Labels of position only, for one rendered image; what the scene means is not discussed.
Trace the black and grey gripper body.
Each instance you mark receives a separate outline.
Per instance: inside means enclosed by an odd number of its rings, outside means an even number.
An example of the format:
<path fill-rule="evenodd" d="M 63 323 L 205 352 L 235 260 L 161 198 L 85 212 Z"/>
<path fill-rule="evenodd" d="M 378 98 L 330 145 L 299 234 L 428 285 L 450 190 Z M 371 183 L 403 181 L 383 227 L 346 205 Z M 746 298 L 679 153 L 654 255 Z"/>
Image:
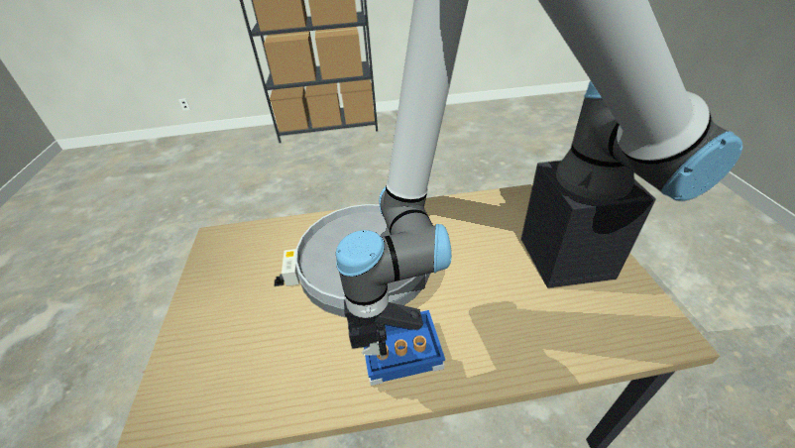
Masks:
<path fill-rule="evenodd" d="M 381 336 L 385 336 L 387 340 L 386 324 L 376 323 L 375 318 L 380 314 L 370 317 L 374 319 L 364 320 L 369 318 L 360 319 L 353 315 L 347 308 L 344 299 L 344 312 L 348 321 L 349 339 L 352 349 L 369 347 L 369 344 L 381 341 Z M 355 321 L 355 323 L 353 322 Z M 380 337 L 379 337 L 380 336 Z"/>

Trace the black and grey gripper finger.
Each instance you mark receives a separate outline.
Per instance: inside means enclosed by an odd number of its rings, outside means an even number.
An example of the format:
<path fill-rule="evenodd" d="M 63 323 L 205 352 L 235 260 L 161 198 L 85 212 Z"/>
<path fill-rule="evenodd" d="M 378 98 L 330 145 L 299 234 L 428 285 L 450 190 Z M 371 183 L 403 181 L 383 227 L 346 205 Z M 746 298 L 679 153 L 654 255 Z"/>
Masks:
<path fill-rule="evenodd" d="M 362 351 L 362 354 L 363 355 L 380 355 L 381 359 L 384 359 L 386 354 L 387 354 L 387 346 L 386 346 L 385 336 L 381 336 L 381 341 L 382 342 L 377 342 L 375 344 L 370 344 L 370 347 L 364 349 Z M 378 344 L 379 344 L 379 346 L 378 346 Z"/>

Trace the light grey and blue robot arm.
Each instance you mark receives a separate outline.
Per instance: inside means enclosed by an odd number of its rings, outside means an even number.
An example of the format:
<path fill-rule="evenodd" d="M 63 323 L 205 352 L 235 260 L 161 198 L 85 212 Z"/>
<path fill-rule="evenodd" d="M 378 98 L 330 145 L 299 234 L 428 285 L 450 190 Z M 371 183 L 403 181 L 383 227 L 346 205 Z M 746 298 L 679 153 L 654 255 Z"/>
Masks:
<path fill-rule="evenodd" d="M 636 173 L 687 201 L 726 176 L 742 140 L 713 122 L 700 96 L 685 93 L 648 0 L 538 1 L 592 81 L 557 167 L 565 189 L 616 200 L 630 193 Z M 420 310 L 390 303 L 388 283 L 451 264 L 448 232 L 433 226 L 424 204 L 468 2 L 413 1 L 389 179 L 379 198 L 395 235 L 356 231 L 336 249 L 346 305 L 358 317 L 382 312 L 375 322 L 419 330 Z"/>

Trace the blue open crate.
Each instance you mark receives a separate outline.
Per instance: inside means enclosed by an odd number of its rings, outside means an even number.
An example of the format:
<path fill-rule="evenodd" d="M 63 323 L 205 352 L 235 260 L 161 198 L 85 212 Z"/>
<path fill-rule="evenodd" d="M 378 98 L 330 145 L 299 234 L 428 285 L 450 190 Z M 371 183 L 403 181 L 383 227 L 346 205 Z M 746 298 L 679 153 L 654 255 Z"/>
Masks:
<path fill-rule="evenodd" d="M 423 326 L 418 331 L 385 325 L 389 356 L 385 360 L 380 360 L 377 355 L 365 355 L 371 386 L 425 372 L 442 370 L 445 357 L 431 315 L 426 310 L 420 311 L 420 313 Z M 426 349 L 423 352 L 417 352 L 413 348 L 413 340 L 416 336 L 423 336 L 426 340 Z M 397 340 L 404 340 L 407 344 L 407 353 L 404 356 L 396 354 L 395 343 Z"/>

